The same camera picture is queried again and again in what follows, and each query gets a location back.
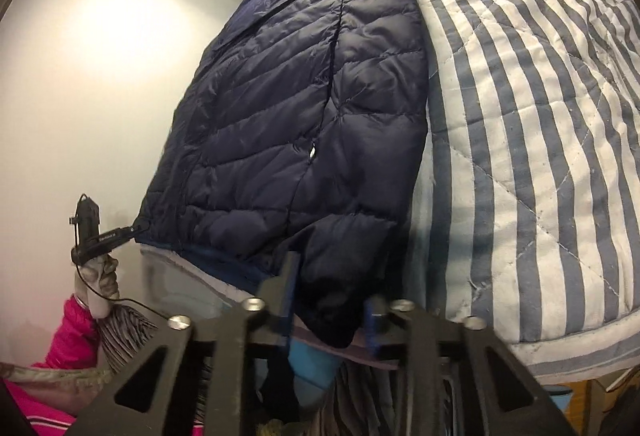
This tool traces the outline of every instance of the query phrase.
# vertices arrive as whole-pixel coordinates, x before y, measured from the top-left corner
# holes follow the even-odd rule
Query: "pink jacket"
[[[98,359],[98,332],[91,314],[72,297],[65,302],[62,324],[53,335],[49,353],[37,368],[94,368]],[[40,436],[60,436],[75,421],[73,416],[44,405],[16,384],[6,382],[20,410]],[[193,436],[202,436],[202,427],[193,429]]]

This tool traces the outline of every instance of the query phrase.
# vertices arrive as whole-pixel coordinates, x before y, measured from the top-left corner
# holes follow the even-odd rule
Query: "pink sleeve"
[[[98,360],[98,332],[94,318],[74,297],[65,302],[62,324],[53,335],[49,353],[35,368],[95,368]]]

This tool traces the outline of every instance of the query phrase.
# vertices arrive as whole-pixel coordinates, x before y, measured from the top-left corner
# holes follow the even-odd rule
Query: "striped quilt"
[[[542,382],[640,361],[632,0],[418,0],[430,135],[407,295],[483,317]]]

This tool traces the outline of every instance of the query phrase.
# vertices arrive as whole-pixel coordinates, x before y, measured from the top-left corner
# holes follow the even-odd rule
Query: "screw head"
[[[185,330],[191,326],[191,319],[187,315],[174,315],[167,321],[167,324],[172,330]]]
[[[260,311],[265,306],[266,304],[259,297],[250,297],[249,299],[244,299],[244,301],[242,301],[242,307],[247,311]]]
[[[486,321],[481,317],[467,317],[462,323],[468,330],[478,331],[486,328]]]
[[[408,312],[415,308],[415,304],[409,299],[398,299],[391,303],[391,309],[395,311]]]

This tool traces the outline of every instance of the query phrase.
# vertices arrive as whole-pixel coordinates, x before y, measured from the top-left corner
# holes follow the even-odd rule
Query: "triangular cutout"
[[[511,368],[492,348],[486,349],[486,359],[494,379],[498,406],[504,412],[527,407],[533,403],[533,396],[526,389]]]
[[[147,412],[151,408],[166,354],[166,346],[157,348],[116,393],[115,403],[138,412]]]

